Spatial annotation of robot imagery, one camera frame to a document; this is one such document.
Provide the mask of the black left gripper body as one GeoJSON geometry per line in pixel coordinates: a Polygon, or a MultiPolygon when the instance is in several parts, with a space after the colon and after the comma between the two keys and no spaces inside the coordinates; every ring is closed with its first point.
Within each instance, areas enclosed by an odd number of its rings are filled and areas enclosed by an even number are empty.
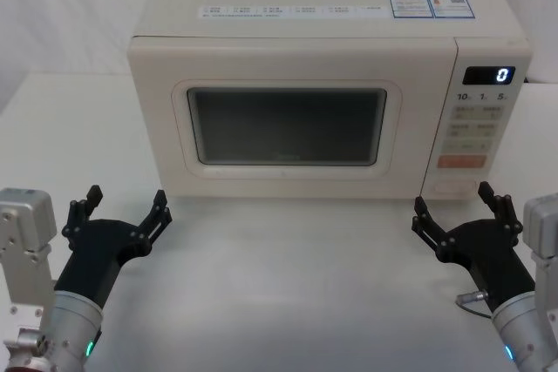
{"type": "Polygon", "coordinates": [[[54,290],[83,296],[100,308],[105,306],[121,268],[152,250],[148,234],[124,221],[69,222],[62,234],[69,241],[71,256],[54,290]]]}

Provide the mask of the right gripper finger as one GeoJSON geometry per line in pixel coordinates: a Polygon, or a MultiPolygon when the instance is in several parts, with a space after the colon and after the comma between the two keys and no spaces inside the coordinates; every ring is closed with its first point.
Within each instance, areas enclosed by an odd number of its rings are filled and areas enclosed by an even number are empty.
{"type": "Polygon", "coordinates": [[[516,238],[522,232],[523,225],[517,218],[512,197],[509,194],[497,195],[487,181],[481,181],[478,195],[512,238],[516,238]]]}
{"type": "Polygon", "coordinates": [[[455,262],[457,260],[455,233],[447,232],[438,225],[421,196],[414,201],[414,211],[412,231],[431,248],[440,262],[455,262]]]}

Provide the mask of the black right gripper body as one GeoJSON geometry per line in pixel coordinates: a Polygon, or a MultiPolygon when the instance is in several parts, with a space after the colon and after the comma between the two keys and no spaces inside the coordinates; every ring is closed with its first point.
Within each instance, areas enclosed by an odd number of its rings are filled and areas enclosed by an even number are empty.
{"type": "Polygon", "coordinates": [[[514,297],[533,292],[534,279],[514,247],[522,224],[475,220],[443,232],[437,238],[436,257],[463,267],[479,291],[487,294],[494,312],[514,297]]]}

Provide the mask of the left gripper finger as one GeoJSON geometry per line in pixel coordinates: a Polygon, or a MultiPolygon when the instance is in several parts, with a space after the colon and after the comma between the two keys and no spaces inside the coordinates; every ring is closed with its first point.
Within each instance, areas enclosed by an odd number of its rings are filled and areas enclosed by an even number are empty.
{"type": "Polygon", "coordinates": [[[71,201],[67,221],[62,229],[62,235],[69,242],[74,242],[77,239],[82,226],[90,219],[102,199],[103,193],[100,186],[92,185],[84,200],[71,201]]]}
{"type": "Polygon", "coordinates": [[[151,253],[153,243],[173,221],[167,206],[166,193],[160,189],[153,198],[149,214],[130,233],[133,256],[147,256],[151,253]]]}

